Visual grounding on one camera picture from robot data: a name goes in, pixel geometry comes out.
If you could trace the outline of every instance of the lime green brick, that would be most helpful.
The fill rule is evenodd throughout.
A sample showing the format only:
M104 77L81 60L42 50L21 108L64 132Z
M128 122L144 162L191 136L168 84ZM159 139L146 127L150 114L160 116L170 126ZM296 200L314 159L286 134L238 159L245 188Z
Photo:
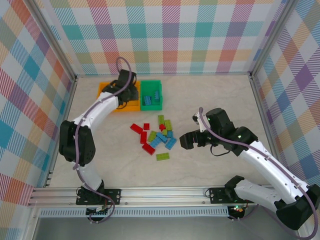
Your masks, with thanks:
M156 160L157 160L157 161L162 161L162 160L170 159L170 156L169 156L169 153L168 153L168 152L156 154L155 157L156 157Z
M165 129L167 131L172 131L172 125L171 125L171 121L170 120L165 120L164 121L164 125L165 125Z
M165 116L163 115L158 115L158 123L159 123L159 126L161 124L165 125Z
M157 136L157 132L151 131L147 141L151 143L153 140L155 140L156 136Z

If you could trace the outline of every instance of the beige floor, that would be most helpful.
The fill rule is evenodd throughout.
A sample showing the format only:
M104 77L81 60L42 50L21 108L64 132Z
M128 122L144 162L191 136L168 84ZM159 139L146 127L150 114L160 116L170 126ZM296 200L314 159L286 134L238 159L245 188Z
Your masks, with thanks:
M99 82L113 78L80 78L71 106L69 120L83 113L96 99ZM162 82L163 111L111 113L94 134L98 173L108 187L161 187L161 186L218 186L240 175L256 184L266 180L243 159L233 153L215 157L210 147L185 150L177 144L169 151L170 159L156 161L140 144L139 136L130 130L132 123L150 123L158 128L158 115L170 119L176 138L198 129L192 115L199 107L204 112L223 108L236 127L246 126L269 149L256 102L245 75L229 76L156 76L138 80L158 79ZM213 149L223 153L222 147ZM156 154L165 153L162 144ZM70 163L59 155L51 187L79 187L81 182Z

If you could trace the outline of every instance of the gray floor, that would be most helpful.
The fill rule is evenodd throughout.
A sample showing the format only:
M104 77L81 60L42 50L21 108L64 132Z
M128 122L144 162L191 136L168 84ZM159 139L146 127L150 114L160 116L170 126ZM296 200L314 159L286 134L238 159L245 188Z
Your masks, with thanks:
M262 209L250 218L112 217L101 224L85 218L41 218L35 240L292 240Z
M100 82L115 77L80 78L71 106L69 120L83 113L95 100ZM162 82L163 111L111 113L94 133L98 173L109 187L162 187L162 186L219 186L240 175L256 184L266 180L243 159L233 153L214 157L210 147L185 150L177 144L169 151L170 159L156 161L140 144L138 134L130 130L132 123L142 126L150 123L158 129L158 115L170 119L176 138L199 129L192 115L203 107L226 110L236 127L246 126L269 149L257 105L246 75L207 76L138 76L139 80L158 79ZM214 148L216 154L222 147ZM164 144L156 154L168 150ZM81 182L70 163L59 155L50 187L79 187Z

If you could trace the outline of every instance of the orange tray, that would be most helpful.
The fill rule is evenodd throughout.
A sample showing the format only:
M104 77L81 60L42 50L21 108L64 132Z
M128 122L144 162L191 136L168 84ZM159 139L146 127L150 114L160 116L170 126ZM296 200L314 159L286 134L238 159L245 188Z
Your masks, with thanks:
M96 98L99 97L100 93L102 92L102 89L104 89L105 86L107 86L110 82L105 81L105 82L100 82L99 83L99 88L98 88L98 94L96 95ZM126 105L125 108L123 109L116 109L114 112L138 112L140 111L140 81L136 81L135 87L138 90L139 96L138 100L132 100L129 101Z

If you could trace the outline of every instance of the toy block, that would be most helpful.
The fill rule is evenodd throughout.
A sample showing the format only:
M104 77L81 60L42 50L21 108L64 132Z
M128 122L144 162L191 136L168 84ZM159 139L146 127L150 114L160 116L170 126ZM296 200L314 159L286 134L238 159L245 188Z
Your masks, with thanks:
M160 129L160 130L161 130L161 132L162 132L163 130L165 130L165 129L166 129L166 126L165 126L165 125L163 125L163 124L160 124L159 129Z
M162 160L170 159L170 156L169 156L169 153L168 153L168 152L156 154L155 157L156 157L156 160L157 160L157 161L162 161Z
M161 124L165 125L165 117L163 115L158 115L158 123L159 123L159 126Z
M174 137L174 132L173 131L167 131L167 138L173 138Z
M151 131L147 141L151 143L153 140L155 140L156 136L157 136L157 132Z
M163 143L166 143L166 142L168 141L168 138L166 138L166 137L165 137L162 133L160 133L160 132L157 132L157 133L156 133L156 136L159 137Z
M133 131L135 131L137 134L141 134L144 130L142 127L139 127L137 124L132 124L130 127Z
M155 153L155 149L150 146L148 143L145 143L143 146L142 146L143 150L145 150L148 154L152 155Z
M175 139L174 137L171 138L165 145L165 148L171 150L172 147L176 144L176 142L177 142L177 139Z
M143 131L140 135L140 143L146 144L147 143L147 132Z
M149 123L144 123L143 124L143 130L150 130L150 124Z
M150 146L154 149L161 143L161 139L159 137L156 137L151 143Z
M155 91L154 100L156 100L157 102L159 101L159 91Z
M165 129L172 131L172 125L170 120L164 120Z
M151 97L150 96L144 96L144 104L146 106L151 105Z

